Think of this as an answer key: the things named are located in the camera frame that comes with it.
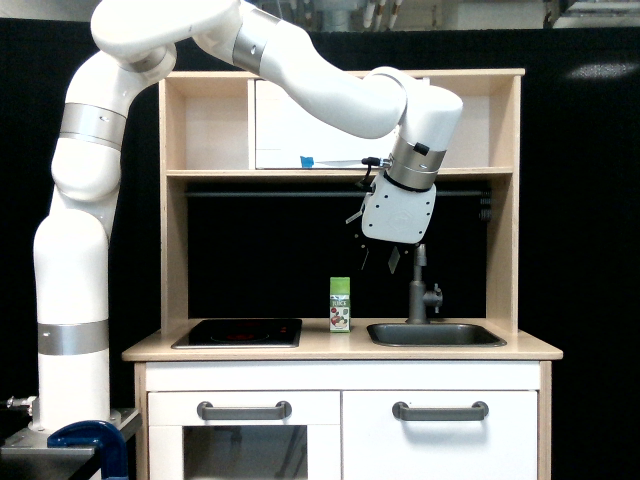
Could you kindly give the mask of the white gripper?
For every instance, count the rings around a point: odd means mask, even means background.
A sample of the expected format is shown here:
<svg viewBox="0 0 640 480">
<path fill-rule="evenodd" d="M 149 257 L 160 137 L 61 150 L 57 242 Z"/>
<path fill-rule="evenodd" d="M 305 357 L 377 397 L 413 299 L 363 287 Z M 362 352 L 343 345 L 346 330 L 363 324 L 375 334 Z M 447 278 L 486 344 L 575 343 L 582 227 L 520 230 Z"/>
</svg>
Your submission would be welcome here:
<svg viewBox="0 0 640 480">
<path fill-rule="evenodd" d="M 436 200 L 436 186 L 424 192 L 409 191 L 391 183 L 383 173 L 372 182 L 372 191 L 365 196 L 361 228 L 364 235 L 392 243 L 415 244 L 426 233 Z M 365 269 L 370 249 L 362 243 L 358 250 L 357 266 Z M 401 254 L 394 245 L 388 268 L 394 274 Z"/>
</svg>

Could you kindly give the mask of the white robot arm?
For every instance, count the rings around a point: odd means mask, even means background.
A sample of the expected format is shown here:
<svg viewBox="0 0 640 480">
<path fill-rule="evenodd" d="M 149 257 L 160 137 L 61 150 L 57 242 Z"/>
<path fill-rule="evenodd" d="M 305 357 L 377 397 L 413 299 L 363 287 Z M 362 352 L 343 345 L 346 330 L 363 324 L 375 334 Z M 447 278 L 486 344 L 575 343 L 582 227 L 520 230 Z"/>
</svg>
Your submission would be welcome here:
<svg viewBox="0 0 640 480">
<path fill-rule="evenodd" d="M 415 243 L 463 110 L 453 92 L 391 67 L 357 78 L 315 50 L 301 28 L 245 1 L 103 1 L 91 18 L 98 52 L 74 74 L 52 157 L 51 205 L 33 243 L 38 404 L 47 432 L 111 416 L 108 249 L 133 100 L 166 78 L 178 41 L 281 87 L 316 119 L 348 134 L 394 133 L 389 166 L 362 212 L 372 239 Z"/>
</svg>

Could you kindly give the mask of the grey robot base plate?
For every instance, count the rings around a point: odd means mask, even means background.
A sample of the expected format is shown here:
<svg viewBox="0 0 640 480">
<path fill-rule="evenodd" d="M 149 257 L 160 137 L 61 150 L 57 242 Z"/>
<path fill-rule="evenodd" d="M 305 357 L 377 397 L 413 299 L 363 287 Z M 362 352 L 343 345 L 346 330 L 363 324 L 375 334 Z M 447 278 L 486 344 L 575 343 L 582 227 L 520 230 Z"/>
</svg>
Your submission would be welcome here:
<svg viewBox="0 0 640 480">
<path fill-rule="evenodd" d="M 136 409 L 116 409 L 107 422 L 116 426 L 127 442 L 141 428 Z M 54 432 L 25 428 L 7 438 L 1 446 L 3 479 L 102 479 L 100 456 L 91 446 L 48 448 Z"/>
</svg>

